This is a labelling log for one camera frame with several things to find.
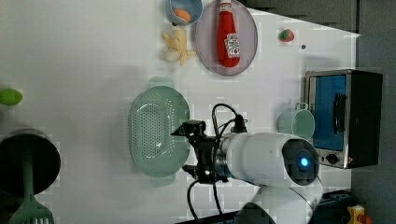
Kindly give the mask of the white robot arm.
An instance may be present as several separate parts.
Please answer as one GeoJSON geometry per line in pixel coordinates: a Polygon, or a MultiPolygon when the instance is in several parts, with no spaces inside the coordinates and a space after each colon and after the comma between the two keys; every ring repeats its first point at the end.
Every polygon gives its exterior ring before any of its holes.
{"type": "Polygon", "coordinates": [[[197,158],[183,170],[200,184],[236,179],[259,188],[235,224],[308,224],[323,194],[312,144],[286,133],[249,133],[241,118],[230,122],[229,133],[215,136],[205,134],[200,120],[173,131],[188,139],[197,158]]]}

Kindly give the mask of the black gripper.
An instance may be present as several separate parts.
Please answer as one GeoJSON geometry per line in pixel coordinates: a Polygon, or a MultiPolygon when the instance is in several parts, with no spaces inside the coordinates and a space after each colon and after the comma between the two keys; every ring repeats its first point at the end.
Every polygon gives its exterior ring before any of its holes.
{"type": "Polygon", "coordinates": [[[197,164],[186,164],[182,167],[183,171],[201,184],[213,184],[222,179],[215,169],[217,138],[206,135],[205,128],[204,121],[191,119],[183,122],[172,135],[186,137],[194,148],[197,164]]]}

